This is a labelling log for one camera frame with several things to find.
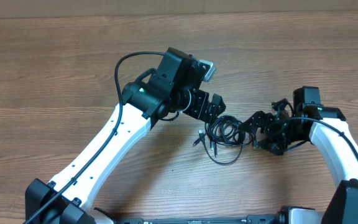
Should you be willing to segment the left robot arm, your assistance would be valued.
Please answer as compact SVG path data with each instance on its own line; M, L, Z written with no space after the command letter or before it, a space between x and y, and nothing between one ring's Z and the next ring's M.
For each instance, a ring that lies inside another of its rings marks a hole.
M129 149L169 113L212 123L226 109L221 96L200 90L216 72L213 62L171 47L160 56L157 68L116 88L119 103L108 122L67 167L28 186L26 223L115 223L93 202Z

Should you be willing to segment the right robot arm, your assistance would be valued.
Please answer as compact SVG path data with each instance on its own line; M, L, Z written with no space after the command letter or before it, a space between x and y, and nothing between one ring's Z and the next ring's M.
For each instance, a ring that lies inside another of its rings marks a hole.
M239 130L264 134L256 145L278 156L292 150L294 142L310 142L321 153L336 191L324 212L283 206L276 214L249 215L246 223L358 223L358 146L341 110L325 107L319 88L312 86L296 89L293 103L282 99L272 108L274 114L258 111Z

